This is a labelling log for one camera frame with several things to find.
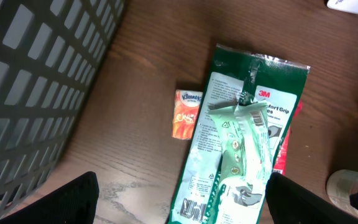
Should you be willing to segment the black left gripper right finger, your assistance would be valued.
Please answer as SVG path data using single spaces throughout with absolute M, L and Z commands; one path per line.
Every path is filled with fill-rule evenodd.
M 358 224 L 358 218 L 278 172 L 270 176 L 265 198 L 274 224 Z

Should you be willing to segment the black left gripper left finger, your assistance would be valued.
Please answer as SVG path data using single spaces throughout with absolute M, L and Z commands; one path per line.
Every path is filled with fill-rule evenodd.
M 93 224 L 98 197 L 96 173 L 88 171 L 0 224 Z

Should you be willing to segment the green lid jar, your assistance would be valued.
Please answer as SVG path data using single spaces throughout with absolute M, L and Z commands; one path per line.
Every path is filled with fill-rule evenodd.
M 358 193 L 358 172 L 347 169 L 334 172 L 326 183 L 326 193 L 337 208 L 358 218 L 358 209 L 350 201 L 350 196 Z

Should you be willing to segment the red snack bag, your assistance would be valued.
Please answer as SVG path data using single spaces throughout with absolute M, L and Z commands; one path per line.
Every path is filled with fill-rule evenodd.
M 292 120 L 299 115 L 302 108 L 303 108 L 303 103 L 302 103 L 302 101 L 300 101 L 296 107 L 294 114 L 293 114 Z M 285 135 L 285 139 L 283 140 L 283 142 L 280 146 L 280 150 L 278 151 L 275 165 L 273 167 L 273 171 L 279 172 L 281 175 L 285 175 L 285 169 L 286 169 L 286 164 L 287 164 L 288 142 L 289 142 L 289 138 L 290 138 L 290 130 L 291 129 L 290 129 L 290 125 L 289 125 L 288 131 Z

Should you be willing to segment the light green wrapper packet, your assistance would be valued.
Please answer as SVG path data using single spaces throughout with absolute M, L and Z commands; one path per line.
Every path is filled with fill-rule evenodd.
M 234 201 L 259 203 L 272 173 L 266 101 L 208 112 L 218 132 L 222 161 L 218 189 L 233 190 Z

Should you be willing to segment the green 3M gloves package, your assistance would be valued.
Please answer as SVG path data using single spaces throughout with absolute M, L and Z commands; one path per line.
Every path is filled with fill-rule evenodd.
M 233 190 L 218 189 L 222 151 L 211 110 L 266 101 L 272 173 L 300 102 L 310 67 L 277 57 L 217 45 L 195 123 L 190 150 L 174 196 L 170 223 L 257 223 L 265 200 L 245 206 Z

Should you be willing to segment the orange Kleenex tissue pack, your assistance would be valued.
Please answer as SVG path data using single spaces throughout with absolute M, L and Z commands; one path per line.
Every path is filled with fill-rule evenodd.
M 181 140 L 192 138 L 202 98 L 203 93 L 201 91 L 175 91 L 172 122 L 173 138 Z

